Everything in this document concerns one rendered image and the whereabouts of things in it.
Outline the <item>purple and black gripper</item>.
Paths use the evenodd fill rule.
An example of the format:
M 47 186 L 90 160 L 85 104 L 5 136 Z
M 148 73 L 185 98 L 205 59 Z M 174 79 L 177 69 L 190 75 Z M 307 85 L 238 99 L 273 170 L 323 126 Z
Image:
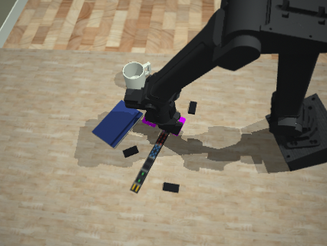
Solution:
M 175 112 L 173 118 L 170 118 L 169 110 L 164 115 L 156 115 L 152 111 L 147 111 L 144 115 L 142 122 L 154 128 L 156 125 L 158 125 L 158 128 L 178 136 L 186 119 L 180 117 L 180 113 L 177 111 Z

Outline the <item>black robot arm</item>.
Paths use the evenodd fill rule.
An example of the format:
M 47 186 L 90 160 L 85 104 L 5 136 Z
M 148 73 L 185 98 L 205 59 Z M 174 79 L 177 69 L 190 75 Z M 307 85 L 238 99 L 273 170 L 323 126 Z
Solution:
M 279 53 L 269 132 L 286 136 L 289 148 L 320 146 L 315 106 L 304 106 L 303 98 L 319 53 L 327 53 L 327 0 L 221 0 L 205 27 L 144 88 L 126 89 L 124 103 L 156 115 L 170 108 L 173 118 L 181 89 L 216 66 L 236 71 Z

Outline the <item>pale grey mug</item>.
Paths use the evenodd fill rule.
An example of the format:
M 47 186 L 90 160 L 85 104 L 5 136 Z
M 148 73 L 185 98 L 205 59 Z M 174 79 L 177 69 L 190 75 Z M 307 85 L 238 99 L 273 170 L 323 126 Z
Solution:
M 144 71 L 145 68 L 147 68 L 146 71 Z M 151 66 L 149 62 L 144 65 L 142 65 L 139 62 L 130 62 L 126 64 L 123 68 L 123 75 L 124 75 L 126 86 L 127 88 L 131 88 L 131 89 L 141 89 L 141 87 L 144 88 L 146 75 L 150 73 L 151 73 Z M 125 75 L 127 77 L 125 77 Z

